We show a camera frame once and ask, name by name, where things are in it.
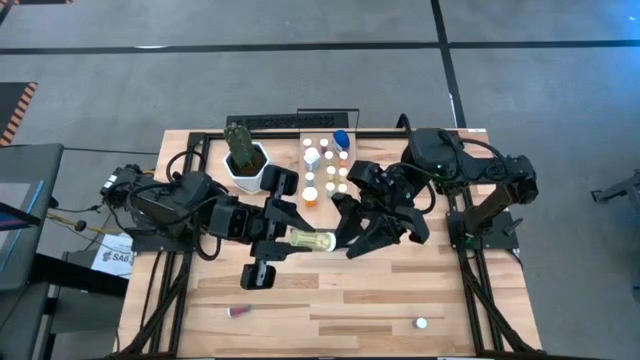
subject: wooden tabletop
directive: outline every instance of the wooden tabletop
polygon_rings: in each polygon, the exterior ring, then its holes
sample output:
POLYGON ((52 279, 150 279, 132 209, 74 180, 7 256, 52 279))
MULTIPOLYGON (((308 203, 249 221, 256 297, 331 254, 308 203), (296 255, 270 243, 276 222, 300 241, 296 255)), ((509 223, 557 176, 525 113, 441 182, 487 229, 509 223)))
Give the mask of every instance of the wooden tabletop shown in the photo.
MULTIPOLYGON (((303 179, 302 139, 329 137, 328 131, 305 132, 300 139, 258 141, 272 163, 298 171, 303 179)), ((188 135, 187 130, 165 132, 157 180, 166 181, 166 164, 173 155, 186 149, 188 135)), ((460 135, 488 141, 484 130, 460 130, 460 135)), ((378 162, 383 168, 397 162, 407 145, 405 139, 355 140, 352 137, 352 141, 355 148, 350 152, 350 161, 357 157, 378 162)), ((488 151, 474 145, 466 146, 466 151, 476 157, 490 156, 488 151)), ((241 201, 263 205, 266 193, 245 195, 233 184, 222 165, 227 152, 223 140, 212 141, 207 173, 231 192, 239 193, 241 201)), ((177 161, 174 169, 180 171, 182 161, 177 161)), ((316 186, 320 190, 316 208, 307 208, 299 198, 303 184, 298 187, 298 193, 288 199, 298 203, 300 213, 312 225, 335 228, 337 211, 324 195, 324 184, 316 186)), ((473 186, 474 203, 480 203, 492 190, 493 186, 473 186)), ((353 184, 349 184, 349 192, 357 194, 353 184)), ((428 202, 426 191, 416 198, 418 208, 425 208, 428 202)), ((473 355, 458 259, 450 248, 446 229, 447 211, 446 198, 438 196, 435 210, 425 216, 431 231, 425 245, 412 243, 405 235, 399 245, 353 260, 339 251, 293 254, 284 262, 271 263, 278 274, 270 290, 240 288, 242 265, 254 260, 249 256, 248 246, 225 241, 220 257, 213 262, 194 256, 178 356, 473 355), (251 304, 250 313, 234 319, 227 316, 230 305, 243 304, 251 304), (426 329, 413 327, 412 322, 418 317, 427 319, 426 329)), ((203 239, 203 247, 211 253, 215 241, 210 237, 203 239)), ((522 338, 539 348, 520 266, 503 250, 487 250, 485 255, 496 305, 522 338)), ((154 259, 155 254, 136 257, 120 320, 123 345, 138 332, 154 259)), ((174 274, 181 261, 176 263, 174 274)), ((160 264, 164 264, 164 259, 160 259, 160 264)), ((161 277, 162 266, 159 266, 147 316, 156 306, 161 277)), ((485 347, 490 349, 490 332, 479 303, 478 309, 485 347)), ((161 350, 168 348, 172 318, 173 308, 169 309, 164 322, 161 350)))

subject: white paper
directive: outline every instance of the white paper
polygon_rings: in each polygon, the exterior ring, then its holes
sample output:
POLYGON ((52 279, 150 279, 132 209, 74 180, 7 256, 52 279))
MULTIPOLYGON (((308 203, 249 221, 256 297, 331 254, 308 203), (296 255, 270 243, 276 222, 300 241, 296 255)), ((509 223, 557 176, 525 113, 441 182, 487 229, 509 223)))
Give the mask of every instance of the white paper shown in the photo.
POLYGON ((129 279, 132 268, 131 238, 127 235, 105 235, 91 269, 129 279))

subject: gray floor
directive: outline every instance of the gray floor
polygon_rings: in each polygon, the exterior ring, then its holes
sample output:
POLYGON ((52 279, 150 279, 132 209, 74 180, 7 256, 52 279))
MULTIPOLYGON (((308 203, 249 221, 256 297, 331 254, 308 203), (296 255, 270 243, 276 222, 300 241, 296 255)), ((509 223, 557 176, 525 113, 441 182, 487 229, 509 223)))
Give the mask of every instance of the gray floor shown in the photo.
MULTIPOLYGON (((440 2, 450 41, 640 38, 640 7, 624 0, 440 2)), ((436 39, 430 4, 417 0, 77 0, 14 7, 0 27, 4 48, 436 39)), ((525 218, 518 232, 544 348, 636 359, 637 214, 625 199, 596 205, 589 191, 640 168, 640 48, 452 57, 468 126, 487 128, 498 148, 529 156, 538 172, 539 198, 511 210, 525 218)), ((438 50, 3 56, 0 68, 0 81, 39 83, 17 143, 154 152, 164 129, 302 107, 358 107, 365 127, 391 126, 400 112, 416 126, 454 125, 438 50)), ((115 166, 153 167, 155 157, 69 151, 63 161, 55 194, 81 207, 98 199, 115 166)), ((41 251, 86 245, 47 225, 41 251)), ((55 354, 97 356, 104 352, 88 349, 112 340, 111 329, 68 337, 55 354)))

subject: green plant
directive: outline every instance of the green plant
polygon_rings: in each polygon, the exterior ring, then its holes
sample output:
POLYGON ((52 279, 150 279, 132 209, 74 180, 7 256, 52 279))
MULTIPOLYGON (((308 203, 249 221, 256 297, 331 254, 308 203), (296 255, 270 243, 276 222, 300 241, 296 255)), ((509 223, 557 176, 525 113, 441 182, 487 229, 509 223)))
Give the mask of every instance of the green plant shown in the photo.
POLYGON ((232 170, 235 175, 255 176, 262 169, 265 158, 263 154, 253 146, 251 133, 243 125, 235 122, 225 127, 224 139, 229 145, 229 151, 233 159, 232 170))

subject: table leg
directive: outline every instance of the table leg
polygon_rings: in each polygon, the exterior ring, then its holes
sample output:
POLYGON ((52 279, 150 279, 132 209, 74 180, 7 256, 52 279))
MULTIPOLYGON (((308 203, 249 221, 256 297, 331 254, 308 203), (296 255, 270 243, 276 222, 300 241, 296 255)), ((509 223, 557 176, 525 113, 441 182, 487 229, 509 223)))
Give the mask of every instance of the table leg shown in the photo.
POLYGON ((47 281, 88 292, 124 297, 129 280, 100 271, 71 264, 61 259, 36 254, 33 258, 29 281, 47 281))

